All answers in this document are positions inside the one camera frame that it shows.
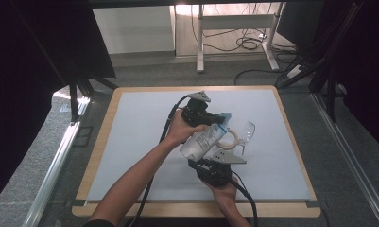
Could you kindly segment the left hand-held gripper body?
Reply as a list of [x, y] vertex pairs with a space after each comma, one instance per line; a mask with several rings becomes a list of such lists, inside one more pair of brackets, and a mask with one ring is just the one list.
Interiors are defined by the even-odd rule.
[[211, 126], [214, 123], [214, 115], [206, 111], [208, 102], [211, 99], [204, 91], [189, 94], [188, 97], [189, 101], [182, 109], [182, 119], [192, 127], [199, 125]]

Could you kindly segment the clear glass cup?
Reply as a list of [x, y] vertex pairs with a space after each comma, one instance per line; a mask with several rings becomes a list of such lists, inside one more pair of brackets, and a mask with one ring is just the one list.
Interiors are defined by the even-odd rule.
[[228, 154], [234, 156], [234, 151], [241, 148], [241, 155], [244, 155], [245, 147], [251, 141], [256, 126], [248, 121], [244, 129], [237, 132], [233, 129], [227, 129], [227, 132], [215, 143], [216, 150], [214, 156]]

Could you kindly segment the clear plastic water bottle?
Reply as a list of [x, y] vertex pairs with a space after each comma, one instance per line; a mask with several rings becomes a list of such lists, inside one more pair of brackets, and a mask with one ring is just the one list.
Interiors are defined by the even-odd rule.
[[197, 162], [228, 132], [231, 113], [220, 113], [224, 118], [220, 124], [213, 123], [204, 131], [193, 134], [180, 148], [180, 153], [188, 160]]

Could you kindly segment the white desk frame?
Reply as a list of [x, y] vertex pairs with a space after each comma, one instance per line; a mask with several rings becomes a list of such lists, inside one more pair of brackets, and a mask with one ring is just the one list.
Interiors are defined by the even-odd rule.
[[281, 16], [284, 2], [280, 2], [278, 8], [272, 14], [244, 14], [244, 15], [203, 15], [203, 5], [198, 7], [198, 47], [197, 47], [197, 72], [204, 72], [204, 50], [202, 32], [204, 30], [221, 29], [268, 29], [267, 39], [262, 41], [262, 47], [271, 69], [280, 70], [278, 63], [271, 51], [272, 41]]

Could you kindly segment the white power strip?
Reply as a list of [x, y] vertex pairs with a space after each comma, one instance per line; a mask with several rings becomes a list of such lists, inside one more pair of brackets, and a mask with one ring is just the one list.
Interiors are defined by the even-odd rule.
[[292, 79], [293, 77], [297, 76], [301, 71], [302, 71], [303, 67], [298, 64], [296, 65], [292, 70], [290, 70], [288, 73], [287, 73], [287, 77], [289, 79]]

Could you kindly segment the aluminium floor rail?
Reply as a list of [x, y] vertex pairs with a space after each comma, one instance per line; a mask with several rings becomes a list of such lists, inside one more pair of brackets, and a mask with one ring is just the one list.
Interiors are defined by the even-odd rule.
[[55, 153], [55, 156], [46, 172], [38, 193], [32, 202], [29, 211], [27, 212], [22, 227], [37, 227], [43, 216], [45, 207], [54, 190], [64, 162], [69, 153], [70, 147], [72, 146], [72, 143], [78, 132], [81, 117], [85, 114], [86, 109], [90, 103], [90, 99], [84, 96], [82, 98], [77, 98], [76, 103], [78, 105], [76, 108], [72, 108], [71, 111], [77, 114], [77, 116], [75, 117], [74, 121], [71, 121], [66, 128], [57, 152]]
[[366, 198], [373, 214], [376, 216], [379, 222], [379, 194], [363, 167], [358, 162], [356, 156], [353, 153], [348, 141], [343, 135], [340, 127], [335, 123], [331, 117], [326, 113], [326, 104], [324, 103], [320, 94], [311, 94], [311, 97], [316, 104], [319, 113], [326, 124], [329, 132], [332, 134], [340, 153], [342, 154], [345, 162], [347, 163], [350, 171], [353, 174], [359, 188], [361, 189], [364, 197]]

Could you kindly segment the wooden table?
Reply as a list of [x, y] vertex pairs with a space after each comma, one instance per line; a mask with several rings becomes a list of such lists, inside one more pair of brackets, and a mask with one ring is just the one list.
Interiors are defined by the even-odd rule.
[[[205, 93], [209, 91], [225, 91], [225, 90], [247, 90], [247, 89], [268, 89], [275, 90], [275, 95], [279, 99], [279, 105], [283, 111], [285, 123], [287, 124], [289, 135], [295, 145], [298, 160], [300, 162], [301, 171], [305, 177], [307, 187], [311, 194], [311, 198], [305, 201], [257, 201], [249, 203], [243, 195], [238, 195], [237, 206], [241, 214], [245, 217], [257, 215], [263, 218], [316, 218], [320, 215], [321, 210], [317, 201], [312, 184], [310, 183], [307, 171], [304, 167], [298, 145], [294, 138], [291, 127], [288, 123], [283, 103], [277, 90], [272, 86], [211, 86], [205, 88]], [[118, 88], [112, 94], [112, 100], [104, 118], [100, 133], [95, 142], [95, 147], [87, 165], [85, 174], [80, 184], [77, 202], [72, 208], [72, 212], [77, 217], [89, 217], [96, 209], [99, 201], [89, 201], [88, 195], [92, 183], [95, 179], [96, 172], [100, 166], [104, 148], [106, 147], [109, 133], [111, 131], [112, 122], [117, 111], [119, 98], [125, 92], [165, 92], [165, 91], [185, 91], [187, 94], [199, 92], [199, 88], [191, 87], [138, 87], [138, 88]], [[179, 104], [185, 105], [184, 96], [180, 99]], [[149, 201], [145, 204], [135, 203], [129, 210], [128, 214], [134, 216], [141, 213], [145, 217], [179, 217], [179, 218], [216, 218], [219, 215], [217, 206], [213, 202], [213, 198], [206, 201]]]

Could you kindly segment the black metal stand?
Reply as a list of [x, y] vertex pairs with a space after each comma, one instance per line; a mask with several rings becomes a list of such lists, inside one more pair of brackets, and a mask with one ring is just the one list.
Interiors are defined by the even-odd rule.
[[346, 34], [348, 33], [355, 17], [364, 5], [364, 0], [353, 0], [349, 7], [345, 10], [344, 15], [336, 30], [336, 34], [325, 51], [323, 57], [315, 64], [309, 66], [305, 70], [287, 81], [277, 81], [275, 87], [277, 89], [286, 88], [293, 83], [305, 78], [314, 73], [314, 77], [308, 85], [311, 93], [319, 93], [324, 85], [327, 86], [327, 95], [325, 102], [325, 111], [329, 118], [336, 123], [335, 116], [335, 98], [336, 98], [336, 73], [334, 68], [334, 60], [337, 50], [343, 43]]
[[[118, 86], [107, 79], [102, 77], [92, 76], [92, 79], [99, 82], [106, 87], [115, 90]], [[70, 103], [71, 103], [71, 121], [73, 123], [78, 122], [79, 113], [78, 113], [78, 91], [81, 91], [85, 97], [90, 97], [94, 93], [94, 88], [89, 81], [89, 78], [84, 76], [72, 76], [69, 83], [70, 89]]]

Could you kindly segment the white cabinet panel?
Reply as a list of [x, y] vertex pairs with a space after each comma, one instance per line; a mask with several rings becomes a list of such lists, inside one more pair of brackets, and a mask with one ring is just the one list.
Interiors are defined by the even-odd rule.
[[175, 50], [175, 15], [170, 6], [93, 12], [110, 54]]

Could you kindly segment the person's black sleeve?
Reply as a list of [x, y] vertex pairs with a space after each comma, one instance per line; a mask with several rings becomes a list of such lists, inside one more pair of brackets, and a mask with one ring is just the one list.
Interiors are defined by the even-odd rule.
[[105, 219], [93, 219], [86, 222], [82, 227], [115, 227], [115, 225]]

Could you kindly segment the black curtain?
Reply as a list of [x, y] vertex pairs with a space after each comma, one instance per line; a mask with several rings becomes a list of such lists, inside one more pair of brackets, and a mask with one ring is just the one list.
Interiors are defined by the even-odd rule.
[[52, 95], [114, 75], [90, 0], [0, 0], [0, 194], [51, 109]]
[[345, 86], [344, 103], [379, 143], [379, 0], [365, 0], [337, 61], [337, 81]]

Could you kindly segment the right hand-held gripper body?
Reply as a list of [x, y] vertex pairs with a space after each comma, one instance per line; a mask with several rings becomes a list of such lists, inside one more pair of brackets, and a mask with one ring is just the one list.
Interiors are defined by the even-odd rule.
[[232, 179], [232, 164], [245, 164], [247, 161], [236, 155], [228, 154], [212, 156], [210, 159], [201, 158], [198, 163], [205, 167], [204, 171], [196, 170], [198, 177], [214, 187], [222, 187]]

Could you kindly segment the white table mat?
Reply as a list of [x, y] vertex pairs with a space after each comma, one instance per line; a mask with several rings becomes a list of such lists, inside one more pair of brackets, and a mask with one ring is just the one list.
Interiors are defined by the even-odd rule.
[[[119, 98], [89, 201], [100, 201], [116, 180], [160, 140], [173, 105], [185, 91], [125, 92]], [[305, 201], [311, 198], [275, 90], [209, 91], [207, 110], [230, 113], [228, 127], [238, 133], [247, 122], [256, 126], [252, 139], [234, 153], [247, 161], [232, 169], [257, 201]], [[180, 150], [166, 158], [151, 186], [149, 201], [206, 201], [211, 192], [198, 179]]]

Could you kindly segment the person's right hand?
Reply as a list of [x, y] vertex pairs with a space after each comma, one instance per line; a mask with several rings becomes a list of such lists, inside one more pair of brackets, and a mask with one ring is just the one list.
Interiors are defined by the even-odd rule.
[[235, 204], [236, 188], [230, 183], [222, 187], [214, 187], [209, 183], [204, 183], [212, 191], [216, 203], [220, 207], [228, 207]]

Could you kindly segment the person's left hand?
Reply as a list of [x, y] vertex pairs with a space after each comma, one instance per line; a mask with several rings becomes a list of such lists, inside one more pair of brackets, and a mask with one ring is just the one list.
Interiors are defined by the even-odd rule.
[[175, 111], [167, 135], [163, 140], [163, 144], [168, 145], [171, 148], [177, 147], [196, 132], [205, 131], [207, 128], [206, 125], [199, 125], [196, 127], [188, 125], [181, 117], [181, 113], [182, 110]]

